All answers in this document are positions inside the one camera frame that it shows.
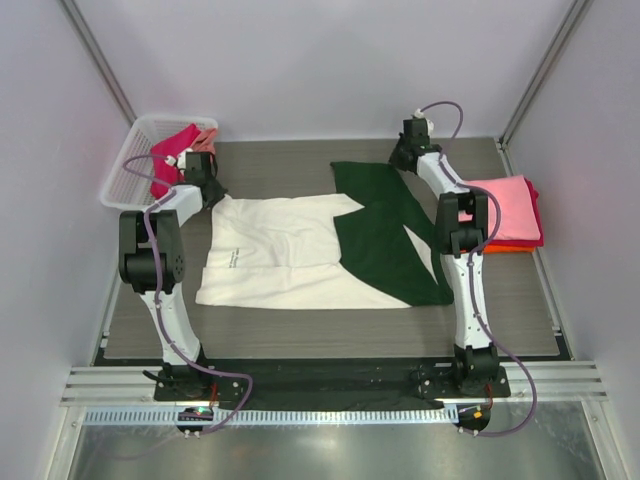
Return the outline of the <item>white and green t-shirt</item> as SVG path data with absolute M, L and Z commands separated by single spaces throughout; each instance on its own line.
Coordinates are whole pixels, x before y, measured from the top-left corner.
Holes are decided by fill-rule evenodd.
M 277 310 L 448 306 L 434 226 L 388 164 L 334 162 L 335 193 L 220 201 L 196 301 Z

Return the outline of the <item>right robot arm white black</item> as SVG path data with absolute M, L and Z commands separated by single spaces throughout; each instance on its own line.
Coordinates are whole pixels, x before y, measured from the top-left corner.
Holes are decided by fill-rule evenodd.
M 488 396 L 499 381 L 500 369 L 483 286 L 491 197 L 454 171 L 442 148 L 431 142 L 432 130 L 420 111 L 404 120 L 389 162 L 415 174 L 438 197 L 435 246 L 448 269 L 456 314 L 451 383 L 464 396 Z

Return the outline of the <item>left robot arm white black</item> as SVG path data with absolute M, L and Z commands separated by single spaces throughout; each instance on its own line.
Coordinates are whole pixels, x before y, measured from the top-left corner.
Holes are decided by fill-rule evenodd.
M 186 151 L 169 158 L 169 164 L 183 175 L 176 185 L 130 167 L 147 157 L 144 154 L 126 160 L 124 170 L 158 182 L 168 191 L 146 208 L 120 214 L 119 275 L 146 305 L 161 341 L 161 370 L 144 373 L 156 383 L 156 397 L 200 399 L 211 391 L 215 380 L 206 369 L 207 357 L 184 302 L 186 255 L 181 227 L 222 200 L 226 190 L 217 180 L 215 156 L 209 152 Z

